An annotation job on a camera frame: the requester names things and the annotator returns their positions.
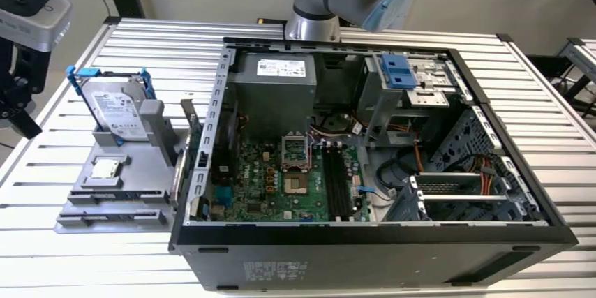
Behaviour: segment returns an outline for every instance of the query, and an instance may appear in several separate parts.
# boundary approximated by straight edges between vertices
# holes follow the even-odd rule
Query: blue tab
[[[102,75],[102,69],[99,68],[82,68],[78,72],[76,75],[80,77],[98,77],[99,75]]]
[[[82,87],[79,86],[79,83],[76,82],[75,70],[76,70],[75,66],[67,67],[67,79],[68,79],[68,83],[71,83],[72,87],[75,88],[76,94],[80,96],[80,95],[83,95],[83,91],[82,91]]]
[[[378,33],[387,29],[396,20],[406,0],[380,0],[363,22],[363,29]]]
[[[382,70],[390,77],[388,87],[392,89],[414,89],[419,85],[406,56],[383,54]]]
[[[156,91],[154,90],[154,83],[151,82],[151,75],[146,68],[142,68],[139,75],[146,81],[146,94],[148,99],[158,99]]]
[[[370,186],[359,185],[358,190],[363,192],[375,192],[375,188],[371,188]]]

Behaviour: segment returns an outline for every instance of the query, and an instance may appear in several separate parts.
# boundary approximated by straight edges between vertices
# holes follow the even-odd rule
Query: wire bundle
[[[483,172],[482,167],[494,168],[494,164],[488,157],[484,155],[478,154],[475,158],[475,163],[468,169],[468,172],[474,172],[476,170],[476,167],[479,167],[480,163],[480,195],[490,195],[491,194],[491,184],[492,184],[492,178],[494,176],[487,176],[488,174]]]

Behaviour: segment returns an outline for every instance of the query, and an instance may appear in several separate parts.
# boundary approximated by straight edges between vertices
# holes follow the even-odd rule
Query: white label
[[[359,135],[362,131],[363,131],[363,124],[356,121],[356,124],[354,125],[352,128],[352,133]]]
[[[303,281],[308,262],[244,262],[247,281]]]
[[[258,65],[258,76],[307,77],[304,61],[262,59]]]
[[[132,98],[120,92],[94,92],[95,105],[110,131],[124,140],[147,140],[147,132]]]

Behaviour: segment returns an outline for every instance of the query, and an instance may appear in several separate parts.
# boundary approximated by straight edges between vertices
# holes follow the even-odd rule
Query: aluminum table
[[[136,72],[147,67],[166,115],[187,127],[179,100],[206,113],[224,36],[282,39],[275,24],[130,20],[103,25],[78,67]],[[251,297],[596,297],[596,134],[528,62],[496,35],[343,29],[347,43],[456,48],[580,245],[488,288],[242,292]],[[52,231],[95,142],[94,119],[67,81],[39,115],[44,133],[20,141],[0,168],[0,296],[220,296],[206,292],[168,233]]]

